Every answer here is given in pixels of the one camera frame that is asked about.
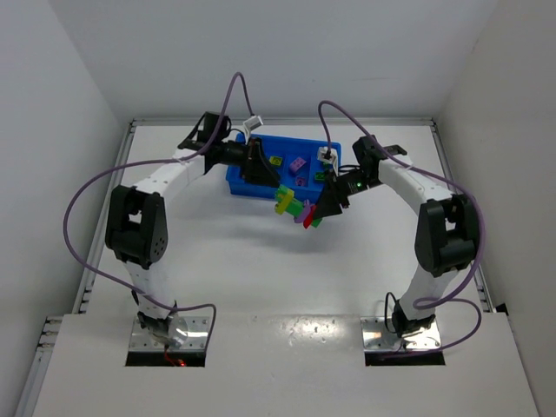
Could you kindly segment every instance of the white wall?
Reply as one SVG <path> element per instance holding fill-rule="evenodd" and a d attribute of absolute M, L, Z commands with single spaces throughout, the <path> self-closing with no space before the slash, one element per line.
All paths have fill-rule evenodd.
<path fill-rule="evenodd" d="M 46 0 L 0 11 L 0 416 L 11 416 L 47 314 L 71 310 L 80 268 L 63 245 L 72 193 L 113 163 L 123 127 Z M 104 189 L 73 223 L 82 254 Z"/>
<path fill-rule="evenodd" d="M 556 2 L 500 0 L 440 119 L 486 212 L 484 262 L 539 409 L 556 415 Z"/>
<path fill-rule="evenodd" d="M 237 70 L 266 116 L 315 116 L 330 97 L 359 115 L 431 116 L 496 0 L 50 3 L 130 119 L 219 109 Z"/>

